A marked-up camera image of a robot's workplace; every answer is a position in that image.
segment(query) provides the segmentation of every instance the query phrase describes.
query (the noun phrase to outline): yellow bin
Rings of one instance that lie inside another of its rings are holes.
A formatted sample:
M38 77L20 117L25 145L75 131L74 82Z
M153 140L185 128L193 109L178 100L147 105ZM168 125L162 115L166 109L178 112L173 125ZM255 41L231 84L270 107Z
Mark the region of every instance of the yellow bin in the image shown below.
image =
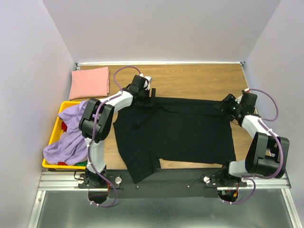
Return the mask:
M62 104L60 106L59 112L62 112L66 108L71 107L73 105L77 105L79 103L80 103L80 101L64 101L64 102L62 102ZM49 142L48 142L49 145L60 139L60 136L63 133L63 130L61 129L61 123L62 123L62 120L57 116L51 138L49 139ZM42 166L45 167L45 168L52 168L52 169L71 169L71 170L84 170L84 169L86 169L85 166L51 165L46 161L45 158L43 159Z

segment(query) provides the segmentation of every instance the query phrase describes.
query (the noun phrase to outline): wall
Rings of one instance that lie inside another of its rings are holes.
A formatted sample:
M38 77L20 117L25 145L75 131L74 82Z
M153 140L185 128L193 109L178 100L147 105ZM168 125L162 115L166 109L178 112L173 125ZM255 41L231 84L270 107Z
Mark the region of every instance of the wall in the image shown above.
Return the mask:
M245 63L250 87L268 91L276 99L280 116L269 126L290 140L287 173L291 193L302 224L303 197L303 63L304 2L282 0ZM259 114L274 116L274 107L263 96L257 101Z
M27 227L73 60L41 0L0 3L0 226Z
M245 61L280 0L44 0L76 62Z

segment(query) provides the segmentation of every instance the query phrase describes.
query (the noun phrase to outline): wooden table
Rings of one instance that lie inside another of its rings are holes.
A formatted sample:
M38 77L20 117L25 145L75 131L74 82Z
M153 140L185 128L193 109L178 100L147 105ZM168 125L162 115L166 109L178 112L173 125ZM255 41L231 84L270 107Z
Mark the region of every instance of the wooden table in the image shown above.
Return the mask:
M81 70L105 66L81 66ZM109 66L110 95L118 92L113 81L113 74L123 66ZM212 65L138 65L144 76L153 78L152 88L156 88L158 97L178 97L189 99L222 100L229 93L238 97L242 89L247 88L243 71L238 64ZM116 76L118 83L125 87L131 83L135 69L127 68ZM233 141L237 160L245 159L251 137L240 126L231 123ZM107 169L126 169L119 155L113 125L104 142L104 159ZM165 161L160 159L162 168L211 168L220 167L218 164L204 164L181 161Z

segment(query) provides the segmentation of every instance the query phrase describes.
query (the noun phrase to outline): black t-shirt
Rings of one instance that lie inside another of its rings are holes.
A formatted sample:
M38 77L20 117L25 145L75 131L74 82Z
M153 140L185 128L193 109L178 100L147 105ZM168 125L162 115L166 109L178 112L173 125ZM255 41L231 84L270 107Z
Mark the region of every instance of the black t-shirt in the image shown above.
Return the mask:
M118 151L138 183L159 169L159 159L218 163L235 161L229 120L218 101L156 97L154 107L131 105L114 123Z

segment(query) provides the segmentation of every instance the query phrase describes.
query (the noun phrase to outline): gray floor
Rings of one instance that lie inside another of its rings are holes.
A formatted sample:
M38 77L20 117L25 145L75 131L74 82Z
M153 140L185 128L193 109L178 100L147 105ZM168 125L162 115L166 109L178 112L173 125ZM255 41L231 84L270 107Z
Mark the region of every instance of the gray floor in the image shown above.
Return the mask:
M242 190L246 195L250 190ZM39 228L289 228L281 190L256 190L244 204L214 198L120 199L91 206L87 192L47 192Z

